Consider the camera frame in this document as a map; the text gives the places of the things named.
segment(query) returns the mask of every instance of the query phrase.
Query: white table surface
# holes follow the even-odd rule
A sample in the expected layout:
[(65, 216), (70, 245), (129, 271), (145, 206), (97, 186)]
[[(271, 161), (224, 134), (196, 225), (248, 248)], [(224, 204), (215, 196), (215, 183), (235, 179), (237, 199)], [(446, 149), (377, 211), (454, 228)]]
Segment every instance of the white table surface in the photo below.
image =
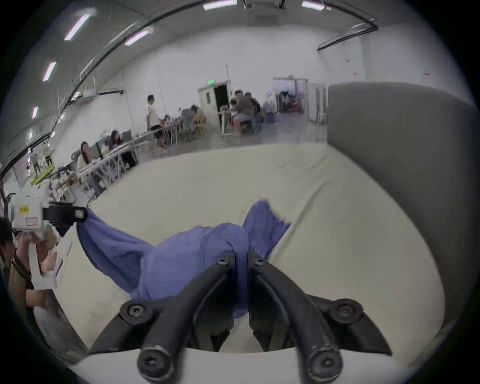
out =
[[(414, 360), (443, 321), (434, 260), (395, 201), (325, 144), (254, 145), (151, 161), (104, 192), (92, 209), (107, 224), (156, 245), (196, 225), (241, 225), (260, 198), (292, 222), (272, 263), (306, 293), (359, 301), (394, 358)], [(56, 295), (88, 347), (129, 300), (90, 264), (75, 233)], [(255, 351), (249, 337), (240, 319), (222, 351)]]

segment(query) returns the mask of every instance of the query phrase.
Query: gray floor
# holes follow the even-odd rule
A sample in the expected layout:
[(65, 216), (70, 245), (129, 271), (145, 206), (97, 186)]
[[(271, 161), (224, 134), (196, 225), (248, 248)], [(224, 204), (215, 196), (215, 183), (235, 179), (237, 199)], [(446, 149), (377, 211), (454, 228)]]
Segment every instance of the gray floor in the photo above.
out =
[(208, 126), (205, 134), (189, 143), (182, 142), (168, 149), (168, 156), (187, 152), (219, 149), (241, 145), (304, 142), (326, 142), (327, 127), (318, 126), (302, 115), (278, 114), (273, 124), (262, 124), (257, 134), (247, 133), (241, 137), (222, 136), (219, 127)]

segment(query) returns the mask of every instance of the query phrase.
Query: ceiling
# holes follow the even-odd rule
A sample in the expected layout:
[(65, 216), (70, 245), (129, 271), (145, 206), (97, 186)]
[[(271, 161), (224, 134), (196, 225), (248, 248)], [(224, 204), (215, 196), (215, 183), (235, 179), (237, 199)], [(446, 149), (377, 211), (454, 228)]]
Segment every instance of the ceiling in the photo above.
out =
[[(359, 12), (376, 18), (379, 26), (412, 17), (412, 11), (400, 0), (346, 1)], [(287, 0), (284, 10), (274, 8), (275, 0), (253, 0), (253, 8), (247, 10), (239, 0), (236, 6), (212, 11), (205, 11), (202, 2), (206, 1), (82, 0), (70, 3), (30, 50), (5, 98), (0, 115), (3, 166), (30, 143), (52, 131), (66, 101), (82, 81), (90, 82), (88, 86), (93, 88), (95, 77), (95, 86), (99, 89), (129, 61), (158, 45), (227, 25), (301, 24), (341, 33), (359, 22), (335, 8), (322, 12), (302, 8), (301, 0)], [(180, 7), (185, 9), (162, 17)], [(69, 29), (88, 8), (93, 9), (95, 15), (72, 40), (64, 41)], [(148, 24), (154, 28), (151, 36), (130, 47), (122, 43)], [(51, 61), (57, 65), (50, 79), (42, 82)], [(32, 119), (35, 106), (39, 107), (38, 115)], [(61, 125), (67, 126), (68, 119), (67, 116)]]

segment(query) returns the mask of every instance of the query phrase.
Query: blue towel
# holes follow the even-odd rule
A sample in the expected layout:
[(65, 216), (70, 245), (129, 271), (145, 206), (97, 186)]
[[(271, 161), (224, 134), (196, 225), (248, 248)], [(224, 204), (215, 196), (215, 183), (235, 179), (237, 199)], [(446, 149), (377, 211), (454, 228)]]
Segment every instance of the blue towel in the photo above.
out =
[(247, 255), (266, 259), (289, 227), (276, 218), (267, 201), (254, 204), (243, 226), (223, 223), (194, 227), (156, 247), (105, 224), (91, 210), (77, 233), (92, 264), (132, 299), (159, 300), (177, 295), (226, 252), (235, 253), (235, 318), (248, 310)]

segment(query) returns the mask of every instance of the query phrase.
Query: open door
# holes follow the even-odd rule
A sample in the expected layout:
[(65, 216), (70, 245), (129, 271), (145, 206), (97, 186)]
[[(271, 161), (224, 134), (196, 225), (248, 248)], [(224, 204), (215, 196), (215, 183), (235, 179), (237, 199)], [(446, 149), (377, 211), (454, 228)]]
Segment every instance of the open door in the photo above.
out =
[(213, 87), (201, 88), (198, 90), (202, 111), (207, 116), (207, 121), (214, 127), (219, 127), (218, 109), (216, 106), (215, 90)]

